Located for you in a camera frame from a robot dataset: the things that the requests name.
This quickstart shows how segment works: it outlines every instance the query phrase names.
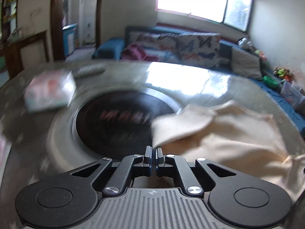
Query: sofa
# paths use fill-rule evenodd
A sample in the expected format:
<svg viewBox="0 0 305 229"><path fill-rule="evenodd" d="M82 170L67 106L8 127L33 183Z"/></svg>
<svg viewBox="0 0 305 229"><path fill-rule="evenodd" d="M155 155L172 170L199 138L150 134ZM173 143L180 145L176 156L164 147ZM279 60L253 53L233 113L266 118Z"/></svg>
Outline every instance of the sofa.
<svg viewBox="0 0 305 229"><path fill-rule="evenodd" d="M220 35L219 34L206 34L206 33L194 33L186 30L181 29L175 29L175 28L169 28L169 27L137 27L137 26L127 26L125 28L125 38L111 38L108 41L106 41L104 44L102 44L100 47L97 48L97 50L92 55L93 59L116 59L120 60L121 53L125 47L127 47L130 43L134 42L138 36L136 35L137 32L141 33L147 33L151 35L165 35L168 34L172 36L173 38L176 38L176 43L171 42L170 40L166 42L166 45L168 48L175 47L175 49L171 49L172 51L168 51L168 49L164 49L160 51L160 49L156 49L154 47L149 47L150 45L147 45L147 42L145 42L147 54L149 55L156 55L158 56L162 55L162 58L160 62L171 62L171 63L177 63L177 64L185 64L185 65L192 65L192 66L199 66L204 68L214 68L222 66L222 68L228 68L230 69L229 62L231 60L232 56L232 47L238 47L236 44L225 41L225 40L219 40ZM207 38L213 38L215 40L218 40L219 44L217 47L217 54L213 57L213 40L212 40L212 46L210 49L207 48L207 44L205 44L203 48L206 48L205 51L199 52L199 57L204 58L204 65L198 65L196 62L191 62L189 59L192 59L194 56L192 54L188 53L188 50L190 47L190 43L193 40L199 41L204 43Z"/></svg>

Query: window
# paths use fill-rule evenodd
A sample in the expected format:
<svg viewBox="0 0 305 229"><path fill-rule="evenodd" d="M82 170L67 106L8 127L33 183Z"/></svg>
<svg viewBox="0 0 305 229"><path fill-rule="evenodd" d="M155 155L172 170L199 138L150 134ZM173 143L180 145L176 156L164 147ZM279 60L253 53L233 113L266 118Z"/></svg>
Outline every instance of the window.
<svg viewBox="0 0 305 229"><path fill-rule="evenodd" d="M157 0L157 10L205 18L246 31L253 0Z"/></svg>

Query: blue sofa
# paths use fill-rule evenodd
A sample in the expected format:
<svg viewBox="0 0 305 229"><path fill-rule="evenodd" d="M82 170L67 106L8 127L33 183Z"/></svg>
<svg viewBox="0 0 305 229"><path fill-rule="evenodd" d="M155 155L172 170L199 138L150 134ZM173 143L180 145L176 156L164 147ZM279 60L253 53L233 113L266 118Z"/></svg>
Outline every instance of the blue sofa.
<svg viewBox="0 0 305 229"><path fill-rule="evenodd" d="M130 32L147 32L147 33L190 33L190 31L170 28L170 27L137 27L137 26L127 26L125 29L125 38L111 38L102 44L92 55L93 59L116 59L120 60L122 50L130 43L129 33ZM232 47L237 46L234 43L221 40L220 41L220 57L231 59Z"/></svg>

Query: door frame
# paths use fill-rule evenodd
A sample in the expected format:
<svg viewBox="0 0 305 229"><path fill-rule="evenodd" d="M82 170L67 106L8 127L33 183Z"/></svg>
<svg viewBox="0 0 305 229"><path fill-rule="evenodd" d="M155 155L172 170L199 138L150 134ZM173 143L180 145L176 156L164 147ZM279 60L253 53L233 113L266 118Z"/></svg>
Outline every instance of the door frame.
<svg viewBox="0 0 305 229"><path fill-rule="evenodd" d="M50 17L51 17L51 40L53 47L54 60L65 60L63 50L63 32L62 32L62 17L63 17L63 0L51 0ZM96 48L101 42L101 9L102 0L96 1Z"/></svg>

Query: beige cloth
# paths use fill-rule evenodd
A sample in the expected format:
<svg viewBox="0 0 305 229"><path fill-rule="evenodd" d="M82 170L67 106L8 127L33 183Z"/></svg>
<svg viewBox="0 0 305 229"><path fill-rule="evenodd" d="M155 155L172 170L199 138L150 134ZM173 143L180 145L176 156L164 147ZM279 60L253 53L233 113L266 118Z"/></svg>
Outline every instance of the beige cloth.
<svg viewBox="0 0 305 229"><path fill-rule="evenodd" d="M289 155L272 114L236 101L212 108L189 104L156 117L153 146L188 162L204 157L282 187L295 202L305 189L305 155Z"/></svg>

